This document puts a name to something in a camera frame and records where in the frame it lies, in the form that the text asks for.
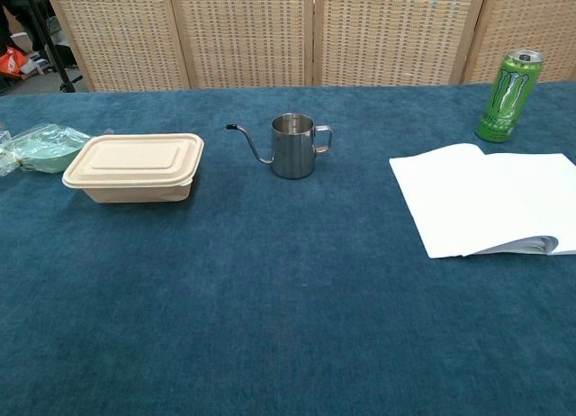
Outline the orange plastic bag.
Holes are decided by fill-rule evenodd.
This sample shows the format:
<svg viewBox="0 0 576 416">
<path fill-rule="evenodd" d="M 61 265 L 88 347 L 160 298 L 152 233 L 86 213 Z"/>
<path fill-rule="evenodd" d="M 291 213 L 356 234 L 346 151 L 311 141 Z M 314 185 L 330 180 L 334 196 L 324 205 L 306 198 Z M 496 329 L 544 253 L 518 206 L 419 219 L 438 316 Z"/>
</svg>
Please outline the orange plastic bag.
<svg viewBox="0 0 576 416">
<path fill-rule="evenodd" d="M 19 50 L 9 46 L 0 46 L 0 75 L 18 78 L 21 76 L 21 69 L 25 63 L 26 58 Z"/>
</svg>

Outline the white notebook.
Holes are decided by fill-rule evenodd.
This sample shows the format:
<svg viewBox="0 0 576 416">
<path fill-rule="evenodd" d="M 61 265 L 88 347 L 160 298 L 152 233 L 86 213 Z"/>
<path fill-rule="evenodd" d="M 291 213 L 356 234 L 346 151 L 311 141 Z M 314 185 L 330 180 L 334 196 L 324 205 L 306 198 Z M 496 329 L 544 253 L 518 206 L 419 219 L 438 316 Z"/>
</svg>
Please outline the white notebook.
<svg viewBox="0 0 576 416">
<path fill-rule="evenodd" d="M 430 258 L 576 255 L 576 165 L 562 153 L 460 143 L 390 165 Z"/>
</svg>

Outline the black tripod stand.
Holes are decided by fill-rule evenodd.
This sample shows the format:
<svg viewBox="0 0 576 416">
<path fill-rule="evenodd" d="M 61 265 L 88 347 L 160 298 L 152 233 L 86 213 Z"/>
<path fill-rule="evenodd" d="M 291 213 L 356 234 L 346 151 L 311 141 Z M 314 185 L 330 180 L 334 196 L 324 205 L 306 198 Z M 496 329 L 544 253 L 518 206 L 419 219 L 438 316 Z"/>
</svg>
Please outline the black tripod stand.
<svg viewBox="0 0 576 416">
<path fill-rule="evenodd" d="M 51 35 L 45 20 L 42 18 L 41 11 L 37 1 L 26 0 L 26 2 L 27 5 L 30 7 L 31 16 L 34 20 L 34 24 L 38 31 L 38 34 L 42 37 L 42 40 L 46 47 L 46 51 L 52 57 L 53 66 L 55 67 L 55 70 L 58 72 L 59 77 L 61 79 L 61 86 L 59 87 L 60 91 L 64 93 L 75 93 L 76 89 L 74 87 L 74 84 L 79 80 L 81 80 L 83 76 L 79 75 L 74 79 L 70 79 L 68 77 L 65 65 L 59 55 L 59 51 L 51 39 Z"/>
</svg>

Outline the green dustpan in plastic bag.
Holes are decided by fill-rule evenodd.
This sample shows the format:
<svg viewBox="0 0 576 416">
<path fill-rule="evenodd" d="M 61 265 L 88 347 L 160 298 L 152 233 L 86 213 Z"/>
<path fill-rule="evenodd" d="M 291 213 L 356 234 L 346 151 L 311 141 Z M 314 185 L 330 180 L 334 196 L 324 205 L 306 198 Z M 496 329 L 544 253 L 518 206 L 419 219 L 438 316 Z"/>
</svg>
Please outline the green dustpan in plastic bag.
<svg viewBox="0 0 576 416">
<path fill-rule="evenodd" d="M 13 136 L 0 131 L 0 176 L 16 169 L 62 173 L 92 137 L 56 123 L 43 123 Z"/>
</svg>

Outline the beige lidded food container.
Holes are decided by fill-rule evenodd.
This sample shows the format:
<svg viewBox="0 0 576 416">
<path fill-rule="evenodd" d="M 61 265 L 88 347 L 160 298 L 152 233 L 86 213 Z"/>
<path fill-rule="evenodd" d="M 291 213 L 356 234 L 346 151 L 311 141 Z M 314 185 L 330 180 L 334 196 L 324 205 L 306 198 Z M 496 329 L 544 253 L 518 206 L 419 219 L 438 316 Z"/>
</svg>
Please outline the beige lidded food container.
<svg viewBox="0 0 576 416">
<path fill-rule="evenodd" d="M 193 133 L 93 137 L 62 175 L 96 203 L 171 203 L 188 198 L 204 141 Z"/>
</svg>

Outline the woven wooden folding screen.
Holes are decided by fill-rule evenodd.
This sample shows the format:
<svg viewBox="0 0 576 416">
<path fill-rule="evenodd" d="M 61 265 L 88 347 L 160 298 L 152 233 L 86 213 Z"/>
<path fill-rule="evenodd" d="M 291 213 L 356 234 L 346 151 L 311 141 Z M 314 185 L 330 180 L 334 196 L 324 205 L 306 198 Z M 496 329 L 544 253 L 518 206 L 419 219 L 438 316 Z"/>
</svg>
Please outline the woven wooden folding screen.
<svg viewBox="0 0 576 416">
<path fill-rule="evenodd" d="M 50 0 L 92 91 L 576 80 L 576 0 Z"/>
</svg>

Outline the green energy drink can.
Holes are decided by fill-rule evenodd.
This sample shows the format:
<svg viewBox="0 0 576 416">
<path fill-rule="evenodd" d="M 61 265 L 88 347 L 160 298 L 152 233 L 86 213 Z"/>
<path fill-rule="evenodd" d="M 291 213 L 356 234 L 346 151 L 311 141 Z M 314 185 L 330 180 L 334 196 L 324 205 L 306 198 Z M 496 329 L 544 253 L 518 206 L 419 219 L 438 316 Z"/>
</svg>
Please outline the green energy drink can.
<svg viewBox="0 0 576 416">
<path fill-rule="evenodd" d="M 544 61 L 535 50 L 510 50 L 506 54 L 475 132 L 479 138 L 490 142 L 509 140 Z"/>
</svg>

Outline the blue table cloth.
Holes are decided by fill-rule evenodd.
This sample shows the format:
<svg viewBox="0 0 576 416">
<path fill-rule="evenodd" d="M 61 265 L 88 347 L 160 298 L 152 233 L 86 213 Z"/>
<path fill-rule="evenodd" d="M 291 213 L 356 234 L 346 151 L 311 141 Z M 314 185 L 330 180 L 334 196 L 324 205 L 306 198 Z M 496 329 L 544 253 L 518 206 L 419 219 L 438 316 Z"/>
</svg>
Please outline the blue table cloth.
<svg viewBox="0 0 576 416">
<path fill-rule="evenodd" d="M 0 96 L 0 131 L 194 132 L 179 203 L 0 177 L 0 416 L 576 416 L 576 258 L 428 258 L 389 161 L 486 85 Z M 274 118 L 334 133 L 286 179 Z"/>
</svg>

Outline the steel gooseneck pitcher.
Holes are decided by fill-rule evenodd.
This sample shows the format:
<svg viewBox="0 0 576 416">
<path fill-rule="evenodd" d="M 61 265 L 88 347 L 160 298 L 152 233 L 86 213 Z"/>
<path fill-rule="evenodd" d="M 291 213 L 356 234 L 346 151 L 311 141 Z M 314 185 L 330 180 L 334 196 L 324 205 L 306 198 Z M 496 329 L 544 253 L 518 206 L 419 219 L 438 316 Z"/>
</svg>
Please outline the steel gooseneck pitcher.
<svg viewBox="0 0 576 416">
<path fill-rule="evenodd" d="M 277 176 L 286 179 L 301 179 L 311 175 L 315 170 L 316 157 L 331 149 L 334 135 L 329 125 L 317 125 L 305 114 L 281 114 L 271 123 L 272 156 L 265 159 L 259 155 L 243 126 L 229 123 L 225 128 L 241 132 L 256 160 L 268 165 Z"/>
</svg>

